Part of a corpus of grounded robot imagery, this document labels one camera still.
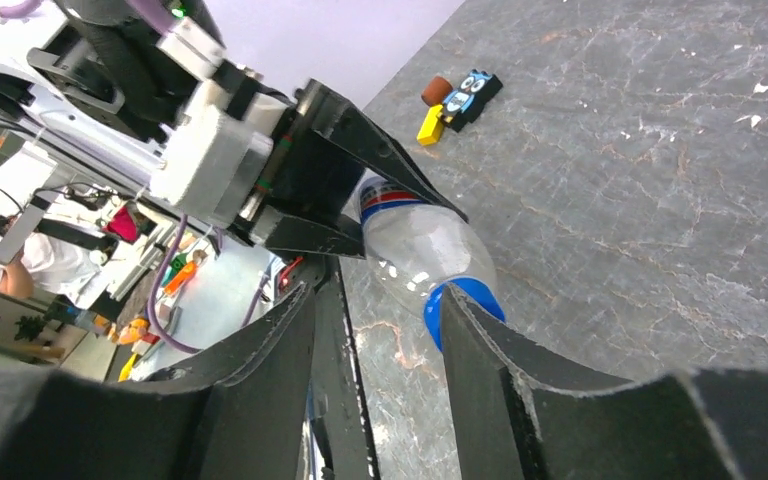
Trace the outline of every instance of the red and blue label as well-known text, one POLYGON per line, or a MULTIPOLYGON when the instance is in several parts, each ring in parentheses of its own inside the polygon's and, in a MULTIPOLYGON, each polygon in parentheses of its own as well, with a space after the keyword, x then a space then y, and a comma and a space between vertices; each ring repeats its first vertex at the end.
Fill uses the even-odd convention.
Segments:
POLYGON ((381 177, 366 179, 360 186, 360 224, 390 208, 424 204, 416 195, 381 177))

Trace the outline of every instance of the clear plastic bottle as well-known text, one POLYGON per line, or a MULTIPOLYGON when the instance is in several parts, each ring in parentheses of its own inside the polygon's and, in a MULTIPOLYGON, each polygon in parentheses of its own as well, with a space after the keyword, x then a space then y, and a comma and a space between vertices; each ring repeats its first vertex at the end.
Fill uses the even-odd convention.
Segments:
POLYGON ((452 210, 428 205, 381 177, 364 181, 358 210, 366 258, 376 279, 422 317, 437 348, 443 287, 454 283, 500 321, 496 269, 487 248, 452 210))

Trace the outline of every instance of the table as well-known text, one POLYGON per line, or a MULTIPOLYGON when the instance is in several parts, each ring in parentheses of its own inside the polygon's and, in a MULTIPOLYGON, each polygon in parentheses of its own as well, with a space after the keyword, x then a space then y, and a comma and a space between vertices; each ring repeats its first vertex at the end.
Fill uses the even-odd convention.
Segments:
MULTIPOLYGON (((634 379, 768 365, 768 3, 466 0, 366 112, 470 215, 516 331, 634 379), (419 147, 425 84, 472 68, 502 92, 419 147)), ((383 478, 459 478, 422 321, 344 272, 383 478)))
MULTIPOLYGON (((187 284, 178 301, 182 309, 175 339, 206 348, 239 330, 252 296, 258 291, 261 272, 273 256, 260 247, 248 247, 229 238, 223 241, 222 253, 209 259, 187 284)), ((258 301, 253 318, 265 313, 271 305, 258 301)), ((142 380, 158 369, 173 365, 188 354, 168 344, 160 345, 131 371, 133 380, 142 380)))

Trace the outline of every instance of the marble table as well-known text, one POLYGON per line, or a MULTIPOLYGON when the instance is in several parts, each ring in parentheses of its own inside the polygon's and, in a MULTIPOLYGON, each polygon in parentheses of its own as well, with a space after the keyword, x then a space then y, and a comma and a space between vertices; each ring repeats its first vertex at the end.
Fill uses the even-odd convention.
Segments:
MULTIPOLYGON (((633 379, 768 365, 768 2, 467 0, 366 111, 471 216, 515 330, 633 379), (502 92, 419 147, 419 92, 472 68, 502 92)), ((440 354, 344 269, 383 477, 459 478, 440 354)))

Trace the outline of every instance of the yellow object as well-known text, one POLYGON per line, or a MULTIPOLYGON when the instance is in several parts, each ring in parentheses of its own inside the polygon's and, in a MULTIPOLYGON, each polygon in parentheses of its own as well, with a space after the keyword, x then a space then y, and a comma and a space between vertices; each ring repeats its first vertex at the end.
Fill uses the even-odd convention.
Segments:
POLYGON ((134 368, 134 364, 137 362, 137 354, 131 355, 131 358, 128 359, 128 361, 125 363, 125 366, 122 367, 122 371, 119 372, 119 381, 125 382, 128 380, 128 377, 131 376, 131 370, 134 368))
POLYGON ((443 105, 434 105, 428 109, 422 126, 419 127, 419 133, 416 134, 416 141, 422 146, 434 145, 440 141, 443 136, 443 122, 440 120, 440 113, 443 112, 443 105))

